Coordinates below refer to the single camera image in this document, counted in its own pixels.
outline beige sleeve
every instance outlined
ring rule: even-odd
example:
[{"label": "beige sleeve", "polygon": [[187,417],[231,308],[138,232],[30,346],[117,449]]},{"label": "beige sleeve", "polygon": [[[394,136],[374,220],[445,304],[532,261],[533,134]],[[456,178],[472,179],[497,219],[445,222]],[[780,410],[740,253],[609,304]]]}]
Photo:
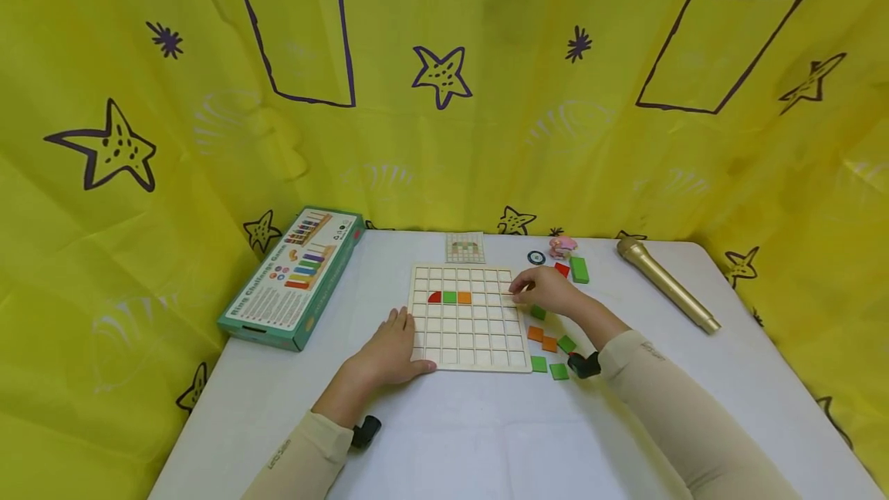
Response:
[{"label": "beige sleeve", "polygon": [[695,500],[799,498],[713,396],[636,330],[599,354],[602,376],[642,422]]},{"label": "beige sleeve", "polygon": [[241,500],[323,500],[346,464],[351,443],[350,429],[306,413]]}]

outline gold microphone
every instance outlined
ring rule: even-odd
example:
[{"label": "gold microphone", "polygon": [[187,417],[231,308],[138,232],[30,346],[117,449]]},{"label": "gold microphone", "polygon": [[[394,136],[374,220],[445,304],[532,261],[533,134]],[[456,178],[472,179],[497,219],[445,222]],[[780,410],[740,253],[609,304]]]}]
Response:
[{"label": "gold microphone", "polygon": [[653,256],[648,253],[648,249],[645,249],[638,239],[628,236],[621,238],[617,244],[617,252],[621,258],[638,268],[639,272],[642,272],[651,284],[671,298],[671,301],[704,332],[713,334],[722,328],[717,323],[717,319],[714,319],[713,315],[707,311],[707,308],[702,306],[695,296],[689,294],[682,284],[676,282],[671,273],[654,260]]}]

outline pink toy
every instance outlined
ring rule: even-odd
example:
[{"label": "pink toy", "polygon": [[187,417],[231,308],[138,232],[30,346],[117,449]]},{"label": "pink toy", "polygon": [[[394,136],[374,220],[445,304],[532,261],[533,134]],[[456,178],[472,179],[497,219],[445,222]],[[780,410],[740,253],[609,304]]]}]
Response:
[{"label": "pink toy", "polygon": [[549,256],[554,259],[568,259],[576,248],[577,242],[569,236],[556,236],[549,241]]}]

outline white table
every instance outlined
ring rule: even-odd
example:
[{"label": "white table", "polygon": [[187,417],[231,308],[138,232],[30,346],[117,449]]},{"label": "white table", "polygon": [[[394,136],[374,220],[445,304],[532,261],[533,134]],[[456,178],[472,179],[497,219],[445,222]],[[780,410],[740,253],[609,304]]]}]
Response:
[{"label": "white table", "polygon": [[[529,265],[548,238],[485,236],[490,265]],[[650,253],[712,311],[707,336],[614,251],[579,239],[591,283],[580,285],[641,331],[715,396],[803,498],[882,499],[864,467],[745,311],[701,247],[647,242]],[[315,402],[340,362],[393,306],[407,300],[414,262],[444,262],[445,236],[369,231],[356,247],[308,347],[289,353],[229,340],[151,500],[237,499]],[[592,346],[571,321],[563,331]],[[563,354],[532,353],[551,361]],[[686,498],[641,424],[600,377],[557,382],[543,373],[440,371],[369,408],[384,428],[350,460],[328,498]]]}]

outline purple rectangle drawing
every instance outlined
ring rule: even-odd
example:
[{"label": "purple rectangle drawing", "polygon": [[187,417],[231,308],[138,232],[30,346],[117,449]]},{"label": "purple rectangle drawing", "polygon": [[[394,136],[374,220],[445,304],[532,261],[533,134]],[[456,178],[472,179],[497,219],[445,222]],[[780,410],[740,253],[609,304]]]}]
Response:
[{"label": "purple rectangle drawing", "polygon": [[[318,98],[316,96],[307,96],[305,93],[297,93],[297,92],[289,92],[289,89],[282,89],[282,86],[279,85],[279,81],[275,81],[274,75],[274,67],[272,65],[272,55],[269,54],[269,46],[268,44],[263,44],[262,32],[259,30],[259,17],[257,15],[257,8],[254,8],[254,5],[251,4],[250,0],[244,0],[244,3],[247,8],[247,13],[250,15],[250,22],[253,27],[253,33],[256,36],[256,43],[259,46],[259,55],[262,56],[262,61],[265,65],[265,72],[269,74],[269,82],[271,83],[272,89],[275,91],[277,95],[290,99],[291,101],[300,101],[304,103],[321,103],[321,104],[329,104],[329,106],[339,106],[351,108],[356,106],[355,100],[355,79],[353,78],[352,72],[352,56],[350,54],[349,49],[349,38],[346,36],[346,9],[343,4],[343,0],[337,0],[339,4],[339,20],[340,20],[340,28],[343,30],[343,56],[345,59],[345,75],[347,81],[349,81],[349,100],[345,100],[345,89],[343,90],[343,100],[332,100],[330,98]],[[281,72],[286,73],[288,69],[281,69]]]},{"label": "purple rectangle drawing", "polygon": [[645,90],[648,88],[649,83],[654,78],[655,72],[657,71],[657,63],[659,63],[661,61],[661,58],[667,52],[667,49],[668,49],[669,45],[671,44],[671,40],[677,34],[677,31],[679,30],[679,26],[680,26],[680,24],[682,24],[682,21],[683,21],[683,15],[686,13],[686,10],[689,8],[691,1],[694,1],[694,0],[685,0],[685,3],[683,4],[682,9],[679,11],[679,16],[677,17],[676,22],[674,22],[673,27],[671,28],[671,31],[669,32],[669,34],[667,36],[667,40],[665,40],[663,46],[661,47],[661,51],[657,54],[657,59],[654,61],[654,66],[651,67],[651,71],[648,73],[648,78],[645,79],[645,83],[642,86],[642,90],[639,92],[639,97],[636,100],[636,106],[639,106],[642,108],[657,108],[657,109],[661,109],[661,110],[683,110],[686,113],[718,114],[719,110],[721,110],[725,106],[725,104],[729,101],[729,99],[731,99],[732,96],[735,95],[735,92],[739,89],[739,87],[741,87],[741,85],[744,83],[744,80],[747,79],[748,75],[753,71],[753,68],[756,66],[756,63],[759,62],[762,54],[764,54],[766,49],[768,49],[768,46],[772,43],[774,38],[777,36],[778,32],[780,30],[782,30],[782,27],[784,26],[785,22],[787,22],[790,15],[794,13],[794,10],[796,10],[796,8],[800,4],[800,2],[802,2],[802,0],[791,0],[792,3],[790,3],[790,5],[789,5],[787,13],[783,16],[782,19],[780,19],[779,24],[774,29],[771,36],[768,37],[768,39],[766,40],[766,43],[764,45],[762,45],[762,48],[758,51],[758,53],[756,53],[755,57],[753,58],[753,61],[750,62],[749,66],[747,66],[746,69],[744,69],[741,76],[739,76],[737,81],[735,81],[735,84],[732,85],[731,89],[728,90],[728,92],[725,94],[725,96],[723,98],[721,98],[721,101],[719,102],[719,104],[717,104],[717,106],[715,106],[714,108],[698,108],[698,107],[693,107],[693,106],[687,106],[687,104],[686,104],[686,106],[683,106],[683,104],[670,104],[670,103],[665,103],[665,102],[658,102],[658,101],[656,101],[656,98],[645,100],[645,98],[644,98]]}]

